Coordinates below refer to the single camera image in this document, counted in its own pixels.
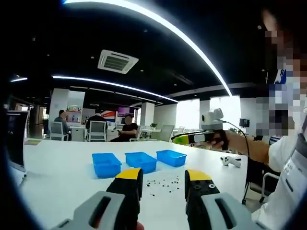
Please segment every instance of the computer screen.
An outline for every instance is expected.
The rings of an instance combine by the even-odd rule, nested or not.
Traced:
[[[134,117],[134,108],[129,108],[129,107],[118,108],[118,116],[125,117],[127,115],[131,115],[132,117]]]
[[[28,111],[8,111],[8,135],[6,151],[10,164],[24,171],[24,131],[28,119]]]
[[[240,118],[239,126],[241,127],[249,127],[249,120]]]

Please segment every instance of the ceiling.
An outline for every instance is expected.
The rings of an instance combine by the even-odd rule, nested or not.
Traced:
[[[190,46],[142,14],[93,2],[65,5],[60,1],[51,2],[40,11],[34,8],[37,4],[31,2],[20,9],[23,19],[17,26],[19,30],[13,32],[18,35],[13,38],[12,78],[16,75],[28,78],[12,83],[12,93],[18,98],[45,104],[50,101],[53,88],[70,88],[86,91],[87,105],[132,105],[143,101],[174,103],[112,85],[55,80],[53,75],[108,81],[164,96],[221,85]],[[236,5],[203,0],[152,0],[140,4],[183,31],[207,55],[227,84],[265,83],[267,71],[274,61],[265,58],[268,49],[259,7],[246,6],[242,10]],[[127,74],[98,69],[103,49],[129,55],[139,61]],[[254,96],[251,91],[256,92],[256,87],[231,91],[241,96]],[[227,92],[198,92],[173,99],[205,100],[209,95],[227,95]]]

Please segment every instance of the white game controller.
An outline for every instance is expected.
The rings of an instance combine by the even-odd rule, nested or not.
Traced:
[[[240,158],[235,159],[235,158],[232,158],[232,157],[221,157],[221,160],[222,160],[223,165],[228,166],[228,164],[233,164],[234,166],[236,166],[238,168],[241,167],[241,163],[239,162],[241,160]]]

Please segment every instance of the led light strip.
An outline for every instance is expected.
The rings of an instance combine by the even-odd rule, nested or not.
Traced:
[[[136,11],[138,13],[141,13],[141,14],[143,14],[143,15],[145,15],[145,16],[153,19],[153,20],[155,20],[156,22],[160,23],[161,25],[165,26],[170,31],[175,33],[178,37],[180,37],[183,41],[185,41],[192,49],[194,49],[194,51],[207,63],[207,65],[210,67],[210,69],[215,73],[216,77],[220,80],[222,85],[225,87],[225,89],[226,89],[227,93],[229,94],[229,96],[232,96],[232,94],[231,94],[231,92],[230,92],[226,82],[224,81],[222,75],[216,69],[214,64],[202,52],[202,50],[199,49],[198,46],[191,39],[189,39],[188,36],[186,36],[181,30],[179,30],[172,23],[170,23],[169,21],[165,20],[164,18],[162,18],[158,14],[156,14],[154,12],[151,12],[148,9],[146,9],[146,8],[144,8],[142,6],[139,6],[139,5],[135,4],[135,3],[128,2],[128,1],[125,1],[125,0],[66,0],[64,2],[64,4],[76,3],[76,2],[100,2],[100,3],[107,3],[107,4],[121,6],[121,7],[130,9],[130,10]]]
[[[15,82],[15,81],[24,81],[24,80],[27,80],[28,78],[17,78],[17,79],[14,79],[14,80],[11,80],[11,82]]]
[[[68,80],[79,80],[79,81],[91,81],[91,82],[96,82],[96,83],[101,83],[101,84],[107,84],[107,85],[118,86],[118,87],[130,89],[130,90],[135,90],[135,91],[147,93],[147,94],[150,94],[150,95],[153,95],[153,96],[156,96],[156,97],[161,97],[161,98],[164,98],[164,99],[167,99],[167,100],[170,100],[170,101],[173,101],[173,102],[178,103],[178,101],[176,101],[176,100],[174,100],[174,99],[171,99],[171,98],[168,98],[168,97],[164,97],[164,96],[158,95],[158,94],[153,93],[153,92],[148,92],[148,91],[145,91],[145,90],[140,90],[140,89],[137,89],[137,88],[133,88],[133,87],[130,87],[130,86],[126,86],[126,85],[120,85],[120,84],[116,84],[116,83],[111,83],[111,82],[107,82],[107,81],[104,81],[104,80],[94,80],[94,79],[89,79],[89,78],[77,78],[77,77],[65,77],[65,76],[52,76],[52,77],[55,78],[55,79],[68,79]]]

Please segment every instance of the ceiling air conditioner vent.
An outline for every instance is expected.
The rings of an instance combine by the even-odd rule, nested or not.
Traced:
[[[138,61],[135,57],[110,50],[102,50],[98,62],[98,69],[126,74]]]

